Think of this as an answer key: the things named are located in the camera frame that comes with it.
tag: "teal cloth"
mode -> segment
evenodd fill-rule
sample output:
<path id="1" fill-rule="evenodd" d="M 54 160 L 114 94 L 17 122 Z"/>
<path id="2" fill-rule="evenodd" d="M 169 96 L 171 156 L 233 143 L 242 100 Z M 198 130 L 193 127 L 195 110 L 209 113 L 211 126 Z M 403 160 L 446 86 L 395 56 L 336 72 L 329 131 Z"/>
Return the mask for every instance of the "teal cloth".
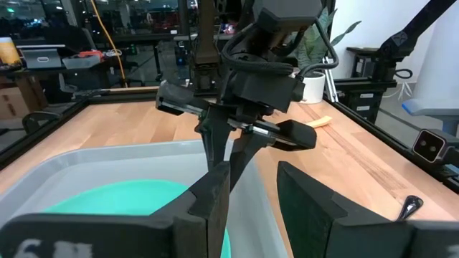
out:
<path id="1" fill-rule="evenodd" d="M 164 180 L 124 181 L 85 191 L 44 212 L 146 216 L 159 210 L 187 189 L 187 186 L 180 183 Z M 221 258 L 231 257 L 229 240 L 228 231 L 225 230 Z"/>

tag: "wooden tabletop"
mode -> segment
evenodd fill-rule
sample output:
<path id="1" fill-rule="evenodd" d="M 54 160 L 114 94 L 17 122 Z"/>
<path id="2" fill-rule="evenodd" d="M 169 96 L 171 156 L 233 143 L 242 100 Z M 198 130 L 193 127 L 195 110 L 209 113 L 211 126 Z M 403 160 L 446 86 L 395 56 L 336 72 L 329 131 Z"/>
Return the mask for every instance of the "wooden tabletop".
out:
<path id="1" fill-rule="evenodd" d="M 413 219 L 458 220 L 459 196 L 421 171 L 326 102 L 292 103 L 288 114 L 268 120 L 302 123 L 325 115 L 333 120 L 317 128 L 317 146 L 293 153 L 264 148 L 255 156 L 273 212 L 290 250 L 280 213 L 276 172 L 288 161 L 328 187 L 381 214 L 396 219 L 408 195 L 424 200 Z M 200 139 L 193 131 L 197 117 L 158 111 L 154 102 L 90 105 L 0 173 L 0 193 L 40 162 L 78 148 Z"/>

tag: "white wall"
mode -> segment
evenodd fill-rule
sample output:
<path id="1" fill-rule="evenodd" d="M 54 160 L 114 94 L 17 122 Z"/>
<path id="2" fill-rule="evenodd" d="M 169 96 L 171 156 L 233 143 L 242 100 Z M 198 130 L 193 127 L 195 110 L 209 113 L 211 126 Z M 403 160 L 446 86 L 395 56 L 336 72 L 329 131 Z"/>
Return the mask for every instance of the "white wall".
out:
<path id="1" fill-rule="evenodd" d="M 354 56 L 346 51 L 347 47 L 379 48 L 386 39 L 403 29 L 428 1 L 336 0 L 338 11 L 333 21 L 332 39 L 343 33 L 354 22 L 362 21 L 362 23 L 335 46 L 340 64 L 333 70 L 333 77 L 338 79 L 351 76 Z M 417 80 L 434 26 L 435 24 L 417 40 L 411 55 L 397 65 L 397 68 L 410 68 L 413 71 L 410 82 Z"/>

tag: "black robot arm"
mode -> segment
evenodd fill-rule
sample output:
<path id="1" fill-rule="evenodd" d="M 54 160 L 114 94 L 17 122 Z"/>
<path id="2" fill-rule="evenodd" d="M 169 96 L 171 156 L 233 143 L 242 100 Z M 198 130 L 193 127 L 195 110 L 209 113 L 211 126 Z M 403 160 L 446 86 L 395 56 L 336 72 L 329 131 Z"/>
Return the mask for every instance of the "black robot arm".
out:
<path id="1" fill-rule="evenodd" d="M 372 80 L 392 81 L 397 63 L 413 52 L 421 34 L 455 2 L 456 0 L 430 0 L 403 30 L 386 40 L 373 56 L 376 66 Z"/>

